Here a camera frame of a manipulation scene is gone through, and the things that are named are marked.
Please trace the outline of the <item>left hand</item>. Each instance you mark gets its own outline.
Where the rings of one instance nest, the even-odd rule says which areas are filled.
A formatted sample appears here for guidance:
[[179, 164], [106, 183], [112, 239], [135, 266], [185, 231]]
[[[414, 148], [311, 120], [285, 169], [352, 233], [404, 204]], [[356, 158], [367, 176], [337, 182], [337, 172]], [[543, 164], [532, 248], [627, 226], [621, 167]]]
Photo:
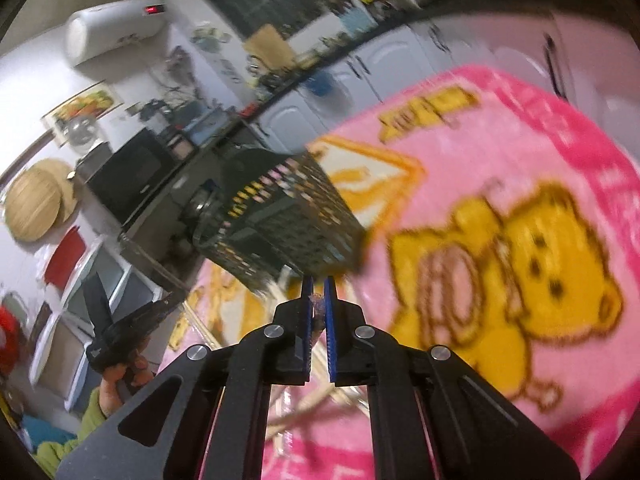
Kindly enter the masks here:
[[99, 386], [99, 407], [105, 417], [110, 417], [125, 404], [132, 389], [141, 388], [153, 379], [149, 361], [143, 355], [149, 342], [150, 338], [146, 337], [127, 362], [104, 370]]

